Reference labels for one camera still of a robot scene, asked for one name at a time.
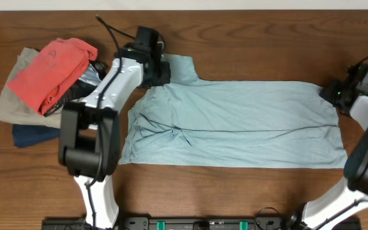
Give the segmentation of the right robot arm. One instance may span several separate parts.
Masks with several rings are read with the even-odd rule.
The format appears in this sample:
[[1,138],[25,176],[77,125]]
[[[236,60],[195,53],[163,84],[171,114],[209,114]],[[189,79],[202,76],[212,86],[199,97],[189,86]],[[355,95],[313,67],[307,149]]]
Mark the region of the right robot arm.
[[355,87],[333,80],[323,87],[320,97],[348,112],[364,134],[348,157],[342,179],[321,197],[305,203],[284,223],[284,229],[360,229],[352,220],[368,209],[368,96]]

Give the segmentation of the light blue t-shirt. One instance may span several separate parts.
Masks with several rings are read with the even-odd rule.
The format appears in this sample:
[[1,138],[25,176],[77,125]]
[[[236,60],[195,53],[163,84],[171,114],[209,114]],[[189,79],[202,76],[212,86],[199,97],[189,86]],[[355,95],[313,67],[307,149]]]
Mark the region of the light blue t-shirt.
[[208,81],[189,56],[166,54],[171,82],[128,112],[121,164],[340,169],[335,108],[298,81]]

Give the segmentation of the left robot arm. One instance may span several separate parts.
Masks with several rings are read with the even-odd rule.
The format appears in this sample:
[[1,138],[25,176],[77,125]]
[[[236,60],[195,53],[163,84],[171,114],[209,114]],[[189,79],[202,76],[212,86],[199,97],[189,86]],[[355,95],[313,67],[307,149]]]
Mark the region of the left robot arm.
[[119,113],[136,88],[168,84],[170,64],[163,49],[123,48],[99,86],[81,102],[68,102],[61,112],[59,163],[78,184],[86,217],[74,229],[113,229],[119,207],[112,174],[120,157]]

